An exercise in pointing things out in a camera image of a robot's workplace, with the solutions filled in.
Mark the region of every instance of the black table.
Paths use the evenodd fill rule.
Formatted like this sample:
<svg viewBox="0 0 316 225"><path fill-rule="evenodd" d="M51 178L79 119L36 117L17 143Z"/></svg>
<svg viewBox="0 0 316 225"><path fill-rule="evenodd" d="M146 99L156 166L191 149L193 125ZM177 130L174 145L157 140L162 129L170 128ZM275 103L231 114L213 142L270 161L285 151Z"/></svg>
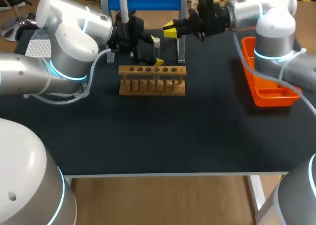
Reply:
<svg viewBox="0 0 316 225"><path fill-rule="evenodd" d="M25 31L16 53L32 34ZM161 58L175 65L175 40L161 38ZM185 58L186 96L119 96L118 65L132 63L103 56L87 98L56 106L1 97L0 117L34 131L65 175L286 172L316 152L316 120L302 101L254 105L231 33L204 43L187 36Z"/></svg>

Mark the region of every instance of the blue foam roller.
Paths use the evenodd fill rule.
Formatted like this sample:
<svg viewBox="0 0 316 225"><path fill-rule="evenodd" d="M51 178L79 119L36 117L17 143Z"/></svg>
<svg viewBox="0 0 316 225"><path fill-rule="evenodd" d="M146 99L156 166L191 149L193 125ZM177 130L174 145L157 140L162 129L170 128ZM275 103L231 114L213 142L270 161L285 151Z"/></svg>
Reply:
<svg viewBox="0 0 316 225"><path fill-rule="evenodd" d="M117 11L119 0L108 0L109 10ZM180 11L181 0L127 0L129 11Z"/></svg>

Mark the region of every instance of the orange tray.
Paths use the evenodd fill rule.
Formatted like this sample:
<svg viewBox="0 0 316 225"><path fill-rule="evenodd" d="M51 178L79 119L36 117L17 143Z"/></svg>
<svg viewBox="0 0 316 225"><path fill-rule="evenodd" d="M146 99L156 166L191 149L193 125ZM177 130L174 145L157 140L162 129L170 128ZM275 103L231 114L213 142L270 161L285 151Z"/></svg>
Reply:
<svg viewBox="0 0 316 225"><path fill-rule="evenodd" d="M254 69L255 37L246 37L241 40L242 54L251 67ZM249 88L255 104L259 107L285 107L291 106L300 97L290 88L284 88L277 82L265 80L253 75L243 67Z"/></svg>

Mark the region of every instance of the wooden test tube rack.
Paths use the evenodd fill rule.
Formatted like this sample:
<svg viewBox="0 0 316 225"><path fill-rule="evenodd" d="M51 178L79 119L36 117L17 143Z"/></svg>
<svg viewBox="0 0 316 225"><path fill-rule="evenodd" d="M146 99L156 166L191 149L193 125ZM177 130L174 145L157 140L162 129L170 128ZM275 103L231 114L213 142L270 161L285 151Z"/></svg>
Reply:
<svg viewBox="0 0 316 225"><path fill-rule="evenodd" d="M121 65L118 67L118 74L122 75L119 87L120 95L172 96L186 94L183 77L187 74L187 68L184 66ZM154 76L159 76L159 80L153 78Z"/></svg>

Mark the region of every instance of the floor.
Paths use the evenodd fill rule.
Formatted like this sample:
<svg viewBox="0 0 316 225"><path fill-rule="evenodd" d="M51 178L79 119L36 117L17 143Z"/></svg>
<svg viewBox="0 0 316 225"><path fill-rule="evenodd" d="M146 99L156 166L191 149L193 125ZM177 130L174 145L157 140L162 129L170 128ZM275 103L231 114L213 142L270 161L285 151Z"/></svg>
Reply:
<svg viewBox="0 0 316 225"><path fill-rule="evenodd" d="M35 12L38 0L21 12ZM82 1L100 10L97 3ZM300 2L296 35L309 53L316 53L316 3ZM138 12L145 28L161 28L177 12ZM0 12L0 25L12 16ZM13 52L16 43L0 39L0 52ZM277 175L261 176L267 197ZM253 208L246 177L158 177L73 180L78 225L250 225Z"/></svg>

